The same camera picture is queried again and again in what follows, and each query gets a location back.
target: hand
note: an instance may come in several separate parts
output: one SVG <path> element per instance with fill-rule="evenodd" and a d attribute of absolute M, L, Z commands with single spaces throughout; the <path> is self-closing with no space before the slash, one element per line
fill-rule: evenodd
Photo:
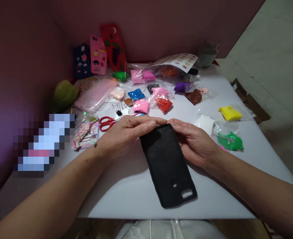
<path fill-rule="evenodd" d="M 184 157 L 192 164 L 205 168 L 223 153 L 223 150 L 201 128 L 178 119 L 168 121 L 178 133 Z"/>
<path fill-rule="evenodd" d="M 166 119 L 156 117 L 123 116 L 92 147 L 99 150 L 100 156 L 114 159 L 124 154 L 137 138 L 166 123 Z"/>

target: green plastic item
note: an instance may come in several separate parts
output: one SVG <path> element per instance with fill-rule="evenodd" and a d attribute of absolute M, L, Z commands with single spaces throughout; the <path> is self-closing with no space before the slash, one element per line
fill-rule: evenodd
<path fill-rule="evenodd" d="M 237 151 L 239 149 L 244 150 L 242 139 L 238 137 L 237 135 L 233 134 L 232 132 L 226 135 L 222 135 L 221 133 L 217 133 L 217 134 L 219 136 L 224 137 L 224 138 L 217 137 L 217 140 L 219 144 L 223 145 L 226 150 L 232 150 L 232 151 Z"/>
<path fill-rule="evenodd" d="M 74 87 L 69 81 L 59 82 L 54 90 L 53 100 L 50 103 L 50 111 L 54 114 L 63 113 L 77 99 L 79 88 Z"/>
<path fill-rule="evenodd" d="M 124 71 L 116 71 L 115 73 L 113 73 L 112 76 L 114 78 L 119 79 L 121 82 L 124 82 L 126 79 L 128 79 L 130 77 L 130 74 L 126 73 Z"/>

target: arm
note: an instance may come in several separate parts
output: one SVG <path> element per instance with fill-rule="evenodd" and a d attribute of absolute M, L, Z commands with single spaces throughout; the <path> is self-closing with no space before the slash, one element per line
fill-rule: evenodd
<path fill-rule="evenodd" d="M 293 185 L 224 152 L 202 129 L 169 120 L 185 158 L 220 180 L 278 233 L 293 238 Z"/>
<path fill-rule="evenodd" d="M 60 238 L 102 172 L 138 137 L 166 120 L 123 117 L 0 222 L 0 238 Z"/>

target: fingernail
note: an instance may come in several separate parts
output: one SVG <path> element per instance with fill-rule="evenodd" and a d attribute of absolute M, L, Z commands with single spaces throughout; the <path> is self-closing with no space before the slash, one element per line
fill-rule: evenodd
<path fill-rule="evenodd" d="M 147 125 L 148 125 L 148 127 L 150 127 L 150 128 L 154 128 L 154 127 L 156 126 L 156 122 L 155 122 L 154 120 L 152 120 L 152 121 L 149 121 L 149 122 L 147 123 Z"/>

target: cardboard box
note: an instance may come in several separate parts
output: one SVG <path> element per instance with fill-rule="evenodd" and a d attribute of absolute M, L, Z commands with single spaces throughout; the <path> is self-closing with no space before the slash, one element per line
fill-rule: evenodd
<path fill-rule="evenodd" d="M 252 95 L 247 94 L 246 90 L 240 84 L 237 78 L 231 82 L 232 86 L 235 84 L 237 85 L 237 89 L 235 90 L 237 95 L 240 97 L 246 107 L 255 113 L 256 117 L 254 117 L 254 120 L 256 123 L 260 124 L 263 121 L 269 120 L 271 118 L 270 115 L 259 105 L 259 103 L 257 103 Z"/>

